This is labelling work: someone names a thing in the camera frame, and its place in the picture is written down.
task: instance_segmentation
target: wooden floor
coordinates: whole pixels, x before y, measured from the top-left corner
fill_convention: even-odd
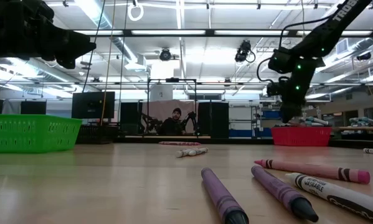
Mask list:
[[[357,149],[206,145],[209,152],[176,159],[183,146],[77,146],[50,154],[0,154],[0,224],[220,223],[202,185],[210,167],[246,211],[250,223],[308,223],[290,215],[252,178],[257,159],[367,169],[370,185],[327,180],[373,196],[373,155]],[[285,172],[269,170],[284,180]],[[366,223],[303,192],[318,223]]]

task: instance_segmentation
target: monitor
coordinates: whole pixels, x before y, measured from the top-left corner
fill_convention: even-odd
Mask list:
[[[21,114],[47,114],[46,101],[23,101]]]
[[[72,118],[97,119],[102,117],[104,92],[73,93]],[[114,118],[115,92],[106,93],[103,118]]]

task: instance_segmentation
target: plastic basket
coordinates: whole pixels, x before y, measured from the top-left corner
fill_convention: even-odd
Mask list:
[[[0,152],[72,149],[82,120],[34,114],[0,114]]]
[[[331,128],[281,127],[271,128],[273,143],[279,146],[327,146]]]

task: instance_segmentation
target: security camera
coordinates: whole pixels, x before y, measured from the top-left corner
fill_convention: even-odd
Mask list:
[[[162,61],[169,61],[171,59],[172,55],[169,51],[169,49],[163,49],[160,53],[160,60]]]

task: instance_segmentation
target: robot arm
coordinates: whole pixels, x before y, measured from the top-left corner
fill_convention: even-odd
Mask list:
[[[185,130],[186,129],[186,125],[187,125],[187,122],[190,120],[192,120],[192,124],[193,124],[193,130],[195,132],[196,135],[199,135],[199,127],[197,125],[197,122],[196,122],[196,113],[195,112],[190,112],[187,114],[186,118],[181,122],[181,128],[182,130]]]
[[[42,0],[0,0],[0,57],[41,57],[67,69],[94,50],[87,35],[53,25],[54,11]]]
[[[318,67],[324,66],[322,57],[331,52],[342,32],[371,3],[371,0],[346,0],[327,21],[313,29],[292,49],[280,47],[270,58],[268,68],[280,74],[291,72],[291,77],[281,77],[278,83],[268,85],[268,95],[281,95],[282,121],[287,123],[301,113],[305,94]]]

